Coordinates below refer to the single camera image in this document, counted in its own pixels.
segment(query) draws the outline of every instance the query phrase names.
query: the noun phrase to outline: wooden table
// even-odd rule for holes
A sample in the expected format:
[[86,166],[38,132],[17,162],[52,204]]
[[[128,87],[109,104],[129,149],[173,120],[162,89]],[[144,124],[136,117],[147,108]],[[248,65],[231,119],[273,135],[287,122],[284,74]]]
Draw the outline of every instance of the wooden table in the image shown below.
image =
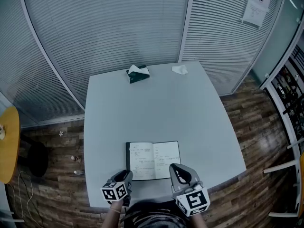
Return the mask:
[[[185,65],[188,74],[172,72]],[[207,188],[246,170],[226,110],[199,62],[148,66],[150,78],[130,84],[126,70],[91,76],[85,106],[85,178],[90,205],[108,207],[100,188],[126,169],[126,142],[178,141],[180,161]],[[171,180],[134,181],[131,205],[169,201]]]
[[9,107],[0,116],[5,138],[0,140],[0,181],[9,183],[15,172],[20,142],[19,114],[15,107]]

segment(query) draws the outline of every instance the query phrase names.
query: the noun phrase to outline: white blind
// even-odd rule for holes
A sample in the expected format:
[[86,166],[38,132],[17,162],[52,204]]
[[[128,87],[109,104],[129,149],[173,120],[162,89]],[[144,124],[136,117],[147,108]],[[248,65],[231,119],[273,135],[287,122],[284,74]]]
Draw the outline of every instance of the white blind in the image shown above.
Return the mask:
[[20,0],[0,0],[0,91],[36,121],[83,114],[37,47]]
[[35,30],[81,102],[91,75],[177,62],[188,0],[25,0]]
[[182,61],[198,60],[219,95],[233,91],[276,17],[271,0],[263,26],[242,23],[247,0],[193,0]]

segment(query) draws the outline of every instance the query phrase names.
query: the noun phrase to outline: small white object on floor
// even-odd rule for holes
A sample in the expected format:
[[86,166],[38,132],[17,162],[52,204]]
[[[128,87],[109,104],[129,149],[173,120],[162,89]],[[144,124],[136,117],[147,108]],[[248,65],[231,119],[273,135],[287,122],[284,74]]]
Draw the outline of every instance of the small white object on floor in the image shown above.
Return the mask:
[[85,172],[81,171],[81,170],[77,170],[77,171],[74,171],[74,174],[76,174],[78,176],[83,176],[85,174]]
[[0,140],[3,140],[5,137],[4,127],[0,125]]
[[172,66],[172,71],[177,74],[185,75],[188,73],[187,67],[185,65]]
[[78,162],[78,163],[81,162],[81,158],[78,157],[78,156],[71,156],[71,159],[72,159],[73,161],[75,161],[75,162]]
[[134,64],[130,67],[130,69],[129,69],[129,71],[128,71],[128,74],[130,74],[130,73],[132,73],[132,72],[150,75],[149,70],[148,70],[147,67],[145,67],[145,68],[138,68],[138,67],[135,66]]

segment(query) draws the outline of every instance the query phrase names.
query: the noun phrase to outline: yellow round table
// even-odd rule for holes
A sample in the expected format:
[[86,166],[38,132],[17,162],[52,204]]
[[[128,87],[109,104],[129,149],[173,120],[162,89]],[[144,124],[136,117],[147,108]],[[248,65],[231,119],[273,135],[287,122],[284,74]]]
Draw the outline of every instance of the yellow round table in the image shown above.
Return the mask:
[[12,106],[0,116],[5,137],[0,140],[0,181],[9,183],[17,166],[20,142],[20,121],[17,109]]

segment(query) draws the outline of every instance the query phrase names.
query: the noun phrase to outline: notebook page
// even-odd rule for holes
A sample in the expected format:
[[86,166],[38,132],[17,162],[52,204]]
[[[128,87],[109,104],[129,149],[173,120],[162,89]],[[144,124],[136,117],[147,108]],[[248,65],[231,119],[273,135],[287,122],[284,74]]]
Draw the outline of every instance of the notebook page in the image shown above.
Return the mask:
[[130,143],[130,169],[133,172],[134,181],[155,179],[152,143]]
[[180,152],[177,141],[153,144],[156,179],[169,178],[169,166],[180,164]]

